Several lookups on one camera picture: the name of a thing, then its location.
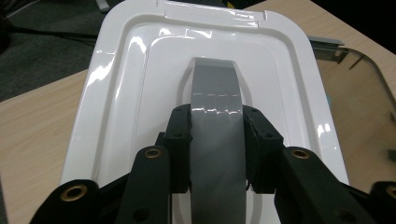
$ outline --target white plastic container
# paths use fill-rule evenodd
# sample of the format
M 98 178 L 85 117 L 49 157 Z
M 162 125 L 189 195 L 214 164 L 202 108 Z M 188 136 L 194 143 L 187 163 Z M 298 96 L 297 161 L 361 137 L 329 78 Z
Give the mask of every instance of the white plastic container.
M 127 0 L 102 25 L 61 184 L 82 178 L 102 187 L 129 173 L 172 109 L 190 103 L 196 58 L 234 62 L 243 104 L 260 109 L 286 146 L 312 149 L 347 183 L 314 53 L 294 22 L 271 11 Z M 273 199 L 248 192 L 247 223 L 278 223 Z M 190 215 L 189 194 L 174 197 L 174 223 L 191 223 Z

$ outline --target gray floor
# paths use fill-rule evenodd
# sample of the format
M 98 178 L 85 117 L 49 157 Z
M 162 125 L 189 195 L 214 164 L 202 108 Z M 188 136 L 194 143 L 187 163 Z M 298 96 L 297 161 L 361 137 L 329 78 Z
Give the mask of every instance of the gray floor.
M 121 0 L 107 2 L 114 7 Z M 105 16 L 94 0 L 41 0 L 8 19 L 18 27 L 97 35 Z M 0 55 L 0 102 L 87 69 L 93 46 L 94 41 L 12 34 Z

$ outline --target light wood tabletop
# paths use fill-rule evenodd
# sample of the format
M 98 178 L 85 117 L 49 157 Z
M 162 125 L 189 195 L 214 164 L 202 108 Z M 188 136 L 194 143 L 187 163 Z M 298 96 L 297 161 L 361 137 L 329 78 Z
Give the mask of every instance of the light wood tabletop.
M 308 0 L 267 0 L 307 35 L 342 40 L 373 59 L 396 95 L 396 55 Z M 58 186 L 87 71 L 0 103 L 0 176 L 9 223 L 28 223 Z

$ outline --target gray strap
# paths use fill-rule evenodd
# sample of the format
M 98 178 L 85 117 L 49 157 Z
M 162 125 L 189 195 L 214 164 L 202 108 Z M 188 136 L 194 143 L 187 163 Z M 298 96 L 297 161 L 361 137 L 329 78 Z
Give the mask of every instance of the gray strap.
M 245 136 L 232 62 L 196 61 L 191 120 L 192 223 L 245 223 Z

